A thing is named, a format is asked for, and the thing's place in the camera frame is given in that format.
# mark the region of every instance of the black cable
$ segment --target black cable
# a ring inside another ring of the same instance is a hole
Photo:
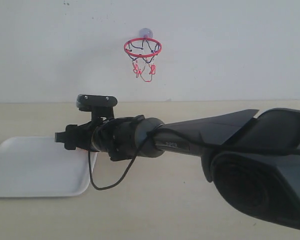
[[[145,143],[150,138],[154,137],[155,135],[157,135],[159,133],[174,134],[179,138],[187,140],[191,144],[198,145],[198,146],[204,147],[204,148],[214,149],[214,150],[217,150],[217,151],[230,151],[230,152],[236,152],[236,153],[258,154],[258,155],[277,155],[277,156],[298,155],[298,156],[300,156],[300,149],[295,149],[295,148],[287,148],[287,149],[281,149],[281,148],[253,148],[253,147],[243,147],[243,146],[230,146],[230,145],[212,144],[212,143],[206,143],[203,140],[202,141],[197,141],[197,140],[191,139],[186,134],[183,134],[183,133],[178,132],[178,131],[173,130],[173,129],[156,128],[155,130],[153,130],[153,131],[151,131],[147,134],[147,137],[142,141],[142,143],[136,149],[133,158],[129,162],[128,166],[126,167],[126,169],[125,169],[124,173],[122,174],[122,176],[120,177],[120,179],[112,185],[105,186],[105,187],[98,187],[94,183],[93,176],[92,176],[92,167],[91,167],[91,152],[89,151],[88,152],[88,164],[89,164],[89,175],[90,175],[91,185],[96,190],[99,190],[99,191],[111,189],[111,188],[114,188],[117,185],[119,185],[124,180],[124,178],[126,177],[126,175],[127,175],[128,171],[130,170],[131,166],[134,164],[134,162],[135,162],[135,160],[138,156],[138,153],[143,148]]]

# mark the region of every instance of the white wall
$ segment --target white wall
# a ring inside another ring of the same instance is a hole
[[[300,99],[300,0],[0,0],[0,102]],[[152,83],[123,44],[162,42]]]

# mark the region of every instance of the white tray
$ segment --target white tray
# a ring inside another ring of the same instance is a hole
[[[91,153],[92,169],[97,153]],[[13,137],[0,145],[0,198],[70,197],[89,186],[88,152],[53,137]]]

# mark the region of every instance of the black robotic arm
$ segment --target black robotic arm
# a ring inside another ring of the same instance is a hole
[[[79,95],[91,121],[68,125],[55,141],[68,150],[107,152],[112,161],[156,158],[165,151],[201,158],[204,175],[220,195],[249,216],[300,230],[300,110],[274,108],[255,118],[248,109],[164,124],[157,118],[115,118],[113,96]]]

